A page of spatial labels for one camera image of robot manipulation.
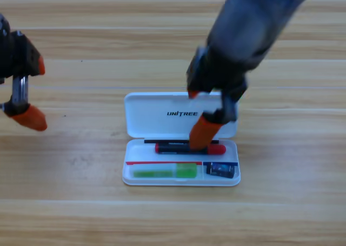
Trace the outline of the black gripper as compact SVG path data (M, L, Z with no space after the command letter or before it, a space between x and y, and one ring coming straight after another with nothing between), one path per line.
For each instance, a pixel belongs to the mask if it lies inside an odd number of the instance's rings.
M189 135L191 150L206 148L223 126L214 122L235 122L237 102L247 89L245 69L218 54L210 47L198 47L186 72L189 99L200 92L221 92L222 106L214 112L205 111L192 127Z
M1 84L12 78L10 100L1 108L19 125L44 131L48 125L45 114L29 104L28 77L45 74L44 59L21 31L11 31L8 20L1 15Z

